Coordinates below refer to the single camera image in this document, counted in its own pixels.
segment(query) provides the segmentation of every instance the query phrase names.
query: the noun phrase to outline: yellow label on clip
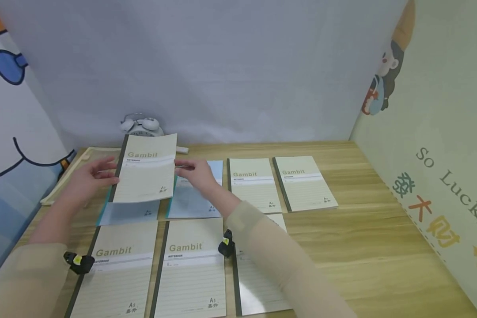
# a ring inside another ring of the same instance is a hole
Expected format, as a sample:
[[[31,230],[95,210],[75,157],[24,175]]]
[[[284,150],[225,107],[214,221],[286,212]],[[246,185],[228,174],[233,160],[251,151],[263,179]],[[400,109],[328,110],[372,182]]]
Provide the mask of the yellow label on clip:
[[[81,255],[76,255],[74,257],[74,260],[72,260],[72,262],[75,264],[75,265],[81,265],[81,260],[83,259],[83,257]]]

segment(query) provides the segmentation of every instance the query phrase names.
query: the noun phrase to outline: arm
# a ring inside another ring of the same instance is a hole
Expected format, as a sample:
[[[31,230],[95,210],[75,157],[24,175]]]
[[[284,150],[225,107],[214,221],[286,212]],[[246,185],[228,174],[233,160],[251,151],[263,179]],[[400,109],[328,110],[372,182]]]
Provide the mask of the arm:
[[[311,258],[261,211],[222,188],[204,160],[175,160],[187,178],[219,210],[236,244],[278,284],[297,317],[354,318],[355,313]]]
[[[76,170],[58,200],[32,233],[28,243],[12,252],[0,268],[0,317],[47,318],[65,283],[64,261],[71,223],[98,188],[118,182],[113,158]]]

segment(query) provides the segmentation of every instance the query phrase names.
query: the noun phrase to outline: cartoon girl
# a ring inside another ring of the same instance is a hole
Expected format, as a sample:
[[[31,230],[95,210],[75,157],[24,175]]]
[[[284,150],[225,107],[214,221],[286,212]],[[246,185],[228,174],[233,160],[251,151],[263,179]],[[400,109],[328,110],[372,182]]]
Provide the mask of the cartoon girl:
[[[362,113],[376,115],[389,107],[389,97],[394,92],[395,79],[398,76],[405,50],[412,39],[415,24],[415,2],[410,0],[392,35],[390,46],[382,56],[382,63],[362,103]]]

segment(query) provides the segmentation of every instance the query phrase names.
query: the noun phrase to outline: light blue notebook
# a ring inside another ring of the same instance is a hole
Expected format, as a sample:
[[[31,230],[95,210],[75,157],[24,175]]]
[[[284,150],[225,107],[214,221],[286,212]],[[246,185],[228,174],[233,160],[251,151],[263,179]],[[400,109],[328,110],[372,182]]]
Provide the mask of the light blue notebook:
[[[96,226],[139,223],[157,220],[161,201],[146,201],[134,203],[108,202],[102,208]]]
[[[223,161],[209,160],[208,165],[216,181],[223,185]],[[212,204],[205,200],[198,190],[193,188],[186,178],[177,177],[175,180],[174,196],[168,205],[167,219],[180,218],[216,218],[221,217]]]

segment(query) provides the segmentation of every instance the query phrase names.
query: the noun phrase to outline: orange chinese character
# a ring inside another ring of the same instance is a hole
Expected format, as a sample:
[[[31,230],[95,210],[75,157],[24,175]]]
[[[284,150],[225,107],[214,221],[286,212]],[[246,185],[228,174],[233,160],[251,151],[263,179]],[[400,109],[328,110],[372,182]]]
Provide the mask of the orange chinese character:
[[[451,225],[444,215],[435,218],[427,228],[426,232],[430,232],[433,237],[438,240],[440,247],[446,248],[454,243],[459,243],[460,237],[451,230]]]
[[[429,211],[429,214],[432,214],[433,211],[429,208],[429,205],[431,204],[431,201],[424,201],[422,198],[417,195],[417,198],[420,200],[419,204],[414,204],[414,205],[409,205],[408,208],[410,210],[413,210],[414,208],[419,208],[419,222],[422,222],[422,214],[424,213],[424,208],[427,208]]]

